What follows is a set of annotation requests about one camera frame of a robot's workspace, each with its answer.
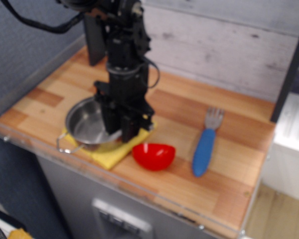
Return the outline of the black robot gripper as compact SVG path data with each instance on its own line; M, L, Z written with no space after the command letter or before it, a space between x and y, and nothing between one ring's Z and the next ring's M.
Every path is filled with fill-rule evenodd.
M148 63L120 69L106 65L109 82L97 80L95 100L101 105L106 132L122 130L126 143L139 134L140 128L151 130L154 110L145 100L148 91Z

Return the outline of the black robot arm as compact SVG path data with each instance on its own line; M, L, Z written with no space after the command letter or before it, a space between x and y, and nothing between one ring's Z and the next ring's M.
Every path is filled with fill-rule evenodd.
M101 28L107 55L107 83L96 81L95 100L101 105L106 132L122 133L128 142L141 128L150 130L152 107L145 95L149 86L150 37L139 0L62 0L61 4L94 18Z

